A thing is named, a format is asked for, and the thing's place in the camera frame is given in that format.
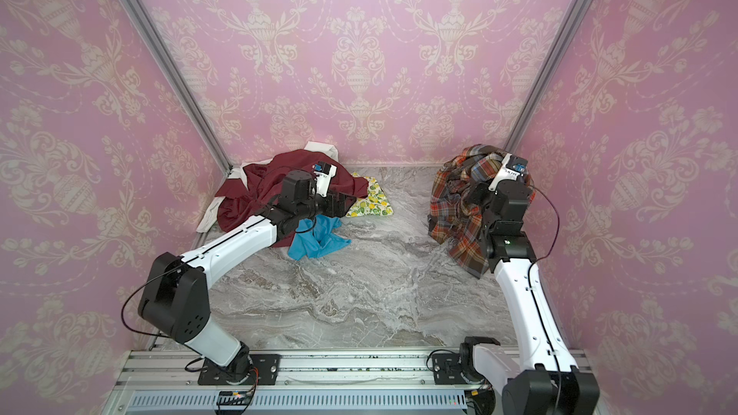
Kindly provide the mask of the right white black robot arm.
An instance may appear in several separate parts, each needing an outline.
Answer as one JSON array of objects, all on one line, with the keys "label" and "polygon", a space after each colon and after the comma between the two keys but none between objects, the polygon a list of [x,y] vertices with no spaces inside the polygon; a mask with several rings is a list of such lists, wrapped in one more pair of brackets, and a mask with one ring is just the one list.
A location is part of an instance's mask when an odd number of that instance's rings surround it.
[{"label": "right white black robot arm", "polygon": [[580,370],[561,337],[523,231],[532,189],[503,180],[476,188],[474,195],[482,207],[482,253],[505,296],[518,357],[501,352],[490,338],[468,337],[459,347],[463,376],[498,391],[505,414],[595,413],[600,386]]}]

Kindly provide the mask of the red plaid cloth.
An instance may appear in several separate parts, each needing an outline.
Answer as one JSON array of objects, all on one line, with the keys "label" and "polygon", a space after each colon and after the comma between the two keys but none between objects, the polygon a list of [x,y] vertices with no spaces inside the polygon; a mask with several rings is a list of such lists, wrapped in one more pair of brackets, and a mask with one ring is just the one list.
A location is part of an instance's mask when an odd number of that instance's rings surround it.
[{"label": "red plaid cloth", "polygon": [[507,151],[478,144],[447,161],[436,173],[428,215],[429,235],[449,244],[448,254],[459,266],[479,279],[502,262],[527,259],[535,253],[523,218],[532,203],[532,177],[524,184],[503,181],[484,207],[463,202],[474,183],[491,183]]}]

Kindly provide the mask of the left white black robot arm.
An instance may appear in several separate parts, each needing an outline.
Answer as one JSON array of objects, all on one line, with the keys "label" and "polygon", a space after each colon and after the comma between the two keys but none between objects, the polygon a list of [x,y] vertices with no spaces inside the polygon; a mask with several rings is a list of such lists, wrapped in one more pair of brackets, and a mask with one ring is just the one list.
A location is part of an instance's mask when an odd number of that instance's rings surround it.
[{"label": "left white black robot arm", "polygon": [[142,286],[138,315],[201,355],[229,384],[257,376],[248,346],[211,317],[209,290],[248,257],[296,234],[301,222],[344,216],[352,197],[330,190],[334,176],[336,167],[324,161],[311,172],[290,171],[279,196],[234,230],[180,256],[161,254]]}]

